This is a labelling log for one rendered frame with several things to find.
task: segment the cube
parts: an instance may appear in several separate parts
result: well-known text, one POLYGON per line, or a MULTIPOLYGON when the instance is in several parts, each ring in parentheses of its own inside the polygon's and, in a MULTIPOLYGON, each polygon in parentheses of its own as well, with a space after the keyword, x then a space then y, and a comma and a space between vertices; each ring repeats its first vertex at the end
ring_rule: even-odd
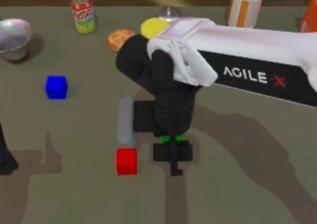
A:
POLYGON ((116 150, 116 170, 118 175, 136 175, 138 173, 138 154, 135 148, 116 150))
POLYGON ((67 96, 67 80, 63 75, 50 75, 47 77, 45 91, 49 99, 64 100, 67 96))

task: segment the yellow lid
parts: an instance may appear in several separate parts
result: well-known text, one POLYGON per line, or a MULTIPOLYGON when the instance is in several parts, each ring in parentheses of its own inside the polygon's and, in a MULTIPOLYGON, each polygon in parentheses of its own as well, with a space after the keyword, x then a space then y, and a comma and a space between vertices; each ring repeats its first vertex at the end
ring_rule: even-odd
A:
POLYGON ((169 25, 170 23, 163 19, 150 18, 142 23, 141 34, 147 39, 152 39, 169 25))

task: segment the metal pot lid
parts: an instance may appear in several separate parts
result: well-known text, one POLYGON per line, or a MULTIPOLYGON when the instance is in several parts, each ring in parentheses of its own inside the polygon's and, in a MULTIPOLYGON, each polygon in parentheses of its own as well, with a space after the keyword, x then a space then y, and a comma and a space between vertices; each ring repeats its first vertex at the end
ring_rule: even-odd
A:
POLYGON ((17 18, 0 21, 0 53, 23 47, 31 38, 31 25, 27 21, 17 18))
POLYGON ((172 22, 182 17, 179 8, 173 6, 164 6, 158 10, 158 17, 166 21, 172 22))

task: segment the table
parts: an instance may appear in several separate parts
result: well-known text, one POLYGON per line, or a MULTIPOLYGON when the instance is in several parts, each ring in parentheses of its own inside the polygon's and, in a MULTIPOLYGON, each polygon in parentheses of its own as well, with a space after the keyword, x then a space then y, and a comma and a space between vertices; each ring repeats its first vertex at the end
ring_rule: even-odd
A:
MULTIPOLYGON (((258 27, 294 31, 304 10, 263 8, 258 27)), ((155 11, 97 7, 97 31, 79 35, 67 7, 0 8, 36 34, 31 60, 0 62, 0 121, 20 164, 0 177, 0 223, 316 223, 316 110, 217 85, 198 94, 184 177, 150 161, 144 134, 139 174, 116 175, 118 102, 151 97, 115 69, 105 40, 118 27, 138 31, 155 11), (48 74, 67 76, 66 101, 46 98, 48 74)), ((183 11, 224 23, 225 8, 183 11)))

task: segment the white bottle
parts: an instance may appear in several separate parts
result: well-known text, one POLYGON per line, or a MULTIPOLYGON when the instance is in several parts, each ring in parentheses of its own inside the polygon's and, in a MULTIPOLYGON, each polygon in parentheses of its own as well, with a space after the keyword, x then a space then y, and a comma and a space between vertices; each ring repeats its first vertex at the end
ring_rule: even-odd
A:
POLYGON ((262 0, 231 0, 228 26, 253 28, 257 22, 262 0))

